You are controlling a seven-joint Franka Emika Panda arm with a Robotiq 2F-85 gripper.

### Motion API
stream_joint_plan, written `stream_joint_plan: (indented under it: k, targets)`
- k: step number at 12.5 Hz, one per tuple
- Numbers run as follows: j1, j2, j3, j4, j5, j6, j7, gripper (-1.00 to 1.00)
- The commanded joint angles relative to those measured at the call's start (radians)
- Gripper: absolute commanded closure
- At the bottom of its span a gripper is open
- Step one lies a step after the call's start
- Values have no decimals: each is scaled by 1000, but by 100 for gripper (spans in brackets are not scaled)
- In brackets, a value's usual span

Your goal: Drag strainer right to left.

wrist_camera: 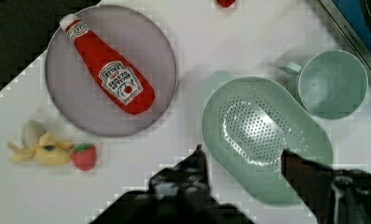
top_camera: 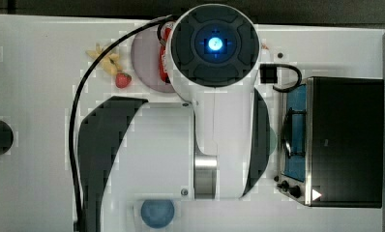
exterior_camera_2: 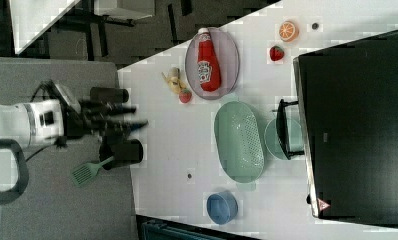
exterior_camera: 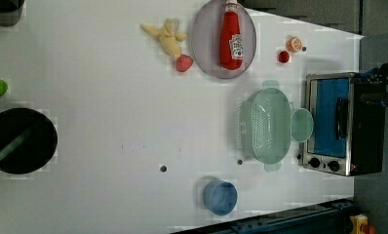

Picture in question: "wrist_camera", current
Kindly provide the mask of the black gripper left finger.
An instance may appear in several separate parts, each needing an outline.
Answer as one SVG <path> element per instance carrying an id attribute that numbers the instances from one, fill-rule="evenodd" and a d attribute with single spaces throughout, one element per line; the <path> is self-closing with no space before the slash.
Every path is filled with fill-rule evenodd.
<path id="1" fill-rule="evenodd" d="M 202 144 L 197 144 L 196 149 L 188 157 L 173 167 L 157 172 L 148 182 L 148 192 L 159 200 L 179 195 L 188 188 L 203 189 L 207 192 L 211 190 L 207 159 Z"/>

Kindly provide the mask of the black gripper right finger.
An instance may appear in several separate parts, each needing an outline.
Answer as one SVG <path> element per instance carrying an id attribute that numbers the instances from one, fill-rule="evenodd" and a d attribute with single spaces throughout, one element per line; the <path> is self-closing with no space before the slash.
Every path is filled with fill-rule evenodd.
<path id="1" fill-rule="evenodd" d="M 334 169 L 285 149 L 284 178 L 316 217 L 318 224 L 371 224 L 371 174 Z"/>

